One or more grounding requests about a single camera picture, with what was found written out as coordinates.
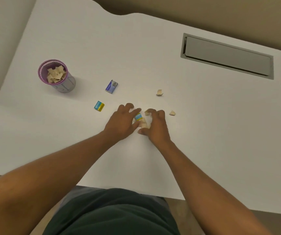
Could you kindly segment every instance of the right hand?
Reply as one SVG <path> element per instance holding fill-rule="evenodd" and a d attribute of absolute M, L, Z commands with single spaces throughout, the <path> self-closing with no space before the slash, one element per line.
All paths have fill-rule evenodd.
<path fill-rule="evenodd" d="M 171 138 L 166 125 L 166 113 L 163 110 L 148 109 L 151 113 L 152 122 L 150 128 L 141 128 L 139 134 L 146 135 L 150 141 L 156 146 L 161 146 L 165 143 L 170 143 Z"/>

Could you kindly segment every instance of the small box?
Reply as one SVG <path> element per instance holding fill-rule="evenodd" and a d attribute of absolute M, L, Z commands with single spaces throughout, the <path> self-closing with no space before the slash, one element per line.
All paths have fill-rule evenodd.
<path fill-rule="evenodd" d="M 135 119 L 138 121 L 138 120 L 141 120 L 143 117 L 141 116 L 140 113 L 138 113 L 136 116 L 135 116 Z"/>
<path fill-rule="evenodd" d="M 111 82 L 106 88 L 106 91 L 112 94 L 117 86 L 118 83 L 116 81 L 111 80 Z"/>
<path fill-rule="evenodd" d="M 97 104 L 95 105 L 95 109 L 98 111 L 101 111 L 103 107 L 104 107 L 104 103 L 100 101 L 98 101 Z"/>

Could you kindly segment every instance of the rectangular slot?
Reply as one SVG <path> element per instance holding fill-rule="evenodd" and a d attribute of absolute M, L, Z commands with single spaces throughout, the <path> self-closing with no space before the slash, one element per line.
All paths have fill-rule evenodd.
<path fill-rule="evenodd" d="M 181 57 L 274 79 L 273 56 L 184 34 Z"/>

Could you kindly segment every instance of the blue box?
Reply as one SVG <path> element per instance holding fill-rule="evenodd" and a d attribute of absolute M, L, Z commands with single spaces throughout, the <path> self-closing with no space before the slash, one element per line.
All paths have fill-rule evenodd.
<path fill-rule="evenodd" d="M 106 91 L 112 94 L 117 86 L 118 86 L 118 83 L 111 80 L 111 82 L 109 83 L 109 85 L 106 88 Z"/>

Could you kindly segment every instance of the purple pen holder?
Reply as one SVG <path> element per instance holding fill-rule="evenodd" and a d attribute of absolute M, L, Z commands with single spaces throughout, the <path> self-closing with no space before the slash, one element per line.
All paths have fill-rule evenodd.
<path fill-rule="evenodd" d="M 56 67 L 63 66 L 64 71 L 66 72 L 66 77 L 57 83 L 49 83 L 47 80 L 48 69 L 52 68 L 55 69 Z M 38 76 L 45 84 L 56 88 L 59 92 L 67 93 L 74 89 L 76 85 L 75 78 L 71 75 L 68 71 L 66 65 L 57 59 L 50 59 L 44 61 L 38 68 Z"/>

